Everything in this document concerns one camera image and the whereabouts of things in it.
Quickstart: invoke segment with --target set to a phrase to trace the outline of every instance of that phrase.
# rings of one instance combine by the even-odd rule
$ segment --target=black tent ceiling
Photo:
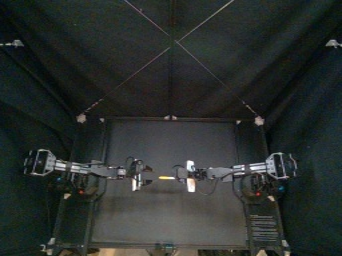
[[[264,116],[340,24],[333,0],[1,2],[74,115]]]

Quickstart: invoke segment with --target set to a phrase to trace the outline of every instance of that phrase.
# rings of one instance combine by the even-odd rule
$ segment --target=yellow object
[[[169,176],[158,176],[158,180],[173,180],[174,177],[169,177]]]

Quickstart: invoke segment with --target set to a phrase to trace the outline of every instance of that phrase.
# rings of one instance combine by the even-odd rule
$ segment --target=black fabric enclosure
[[[22,175],[23,154],[74,158],[98,139],[82,114],[264,118],[269,152],[299,160],[280,201],[292,252],[340,255],[340,13],[336,0],[1,0],[0,255],[39,255],[50,237],[58,194]]]

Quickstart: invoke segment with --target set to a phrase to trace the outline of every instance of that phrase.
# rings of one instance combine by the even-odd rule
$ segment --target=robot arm
[[[153,180],[152,169],[144,166],[141,160],[133,159],[128,170],[118,166],[108,166],[98,161],[90,163],[76,163],[58,160],[49,150],[38,149],[29,152],[23,162],[23,173],[31,176],[44,177],[53,172],[69,173],[72,176],[97,176],[110,180],[132,179],[132,190],[148,185]]]
[[[296,176],[296,162],[291,154],[273,153],[260,163],[196,169],[193,162],[186,161],[185,168],[178,167],[176,170],[176,179],[186,183],[189,192],[194,192],[194,180],[219,179],[221,182],[231,182],[233,178],[245,176],[257,176],[255,182],[264,184],[284,181]]]

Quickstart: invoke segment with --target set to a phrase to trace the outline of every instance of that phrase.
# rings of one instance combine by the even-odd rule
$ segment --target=black curtain
[[[68,159],[76,126],[26,49],[0,48],[0,70],[0,255],[39,255],[57,198],[46,179],[22,175],[23,156],[45,148]]]
[[[340,49],[315,54],[292,88],[268,127],[271,151],[292,152],[299,160],[281,202],[285,235],[296,255],[340,255]]]

